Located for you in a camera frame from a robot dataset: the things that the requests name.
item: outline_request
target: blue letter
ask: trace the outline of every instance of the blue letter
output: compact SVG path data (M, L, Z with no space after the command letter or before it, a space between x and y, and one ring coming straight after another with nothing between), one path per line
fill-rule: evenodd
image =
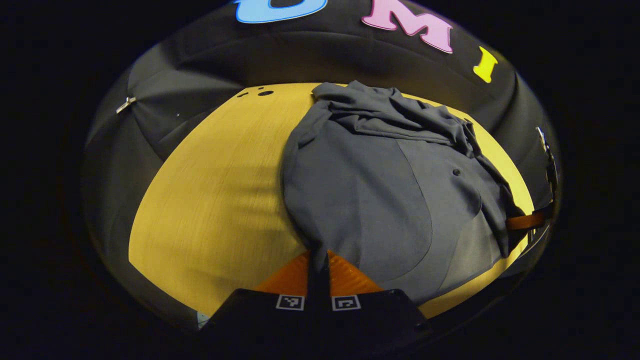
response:
M262 22L274 22L295 19L318 12L324 8L327 0L303 0L302 3L287 6L286 8L273 8L271 0L235 0L238 4L236 18L239 22L259 24Z

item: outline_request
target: metal clip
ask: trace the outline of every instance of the metal clip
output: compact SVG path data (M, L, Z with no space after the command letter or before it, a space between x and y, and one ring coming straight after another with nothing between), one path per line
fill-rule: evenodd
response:
M119 114L122 110L126 109L129 105L133 104L134 102L136 102L135 97L127 97L127 100L125 101L125 103L120 105L120 107L116 109L116 114Z
M538 130L538 134L540 135L540 143L542 144L542 149L547 154L547 181L549 182L549 187L551 189L551 202L554 202L556 199L556 190L558 184L558 173L556 168L556 160L554 158L553 153L551 152L551 147L545 138L545 134L540 129L540 126L536 126L536 130Z

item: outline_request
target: yellow table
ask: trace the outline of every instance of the yellow table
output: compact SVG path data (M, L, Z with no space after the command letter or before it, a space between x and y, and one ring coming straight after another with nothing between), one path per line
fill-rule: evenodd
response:
M255 288L305 252L280 194L280 159L289 134L314 104L317 85L246 88L203 120L149 186L131 231L131 264L167 294L211 316L236 288ZM449 111L474 123L483 154L509 181L515 203L531 213L529 191L509 156L474 119ZM526 239L491 270L420 309L431 317L464 301L525 246Z

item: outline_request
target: black background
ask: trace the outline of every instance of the black background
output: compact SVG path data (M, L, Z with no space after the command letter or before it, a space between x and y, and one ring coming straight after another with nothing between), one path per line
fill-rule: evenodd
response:
M5 192L13 215L3 242L10 300L4 338L10 358L193 354L190 343L128 298L102 267L76 190L84 134L117 75L220 3L4 4ZM639 142L636 108L628 100L637 9L614 1L425 5L519 70L556 124L565 172L562 212L534 272L428 356L638 358L633 295L640 294L633 262L622 256L635 252L638 241Z

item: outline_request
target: black fabric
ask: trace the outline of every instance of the black fabric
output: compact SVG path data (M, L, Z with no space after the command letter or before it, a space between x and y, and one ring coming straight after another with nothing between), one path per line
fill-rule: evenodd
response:
M414 14L433 13L403 3ZM511 64L455 22L439 15L453 25L454 53L444 54L400 27L386 31L362 24L371 12L370 0L328 1L313 15L267 24L238 22L236 7L222 6L149 49L123 72L96 112L86 141L83 205L98 250L108 266L122 267L118 280L129 283L129 291L136 290L127 278L138 274L129 274L120 256L127 252L127 224L138 204L128 199L141 199L162 162L190 131L247 86L359 79L452 106L473 116L507 151L534 205L548 202L546 159L538 155L535 126L542 127L553 149L558 147L544 111ZM499 62L490 84L471 70L480 61L480 45ZM137 101L115 117L126 97ZM559 152L554 154L559 159ZM153 291L141 296L156 301Z
M194 331L196 311L151 283L129 262L129 237L144 191L162 161L131 112L113 114L86 148L81 183L93 244L109 271L139 302L167 322Z
M282 162L284 201L307 247L335 251L420 302L485 271L522 238L509 237L505 220L524 212L470 122L358 81L313 94ZM489 250L474 258L458 249L467 267L452 273L461 236ZM313 262L320 269L321 258Z

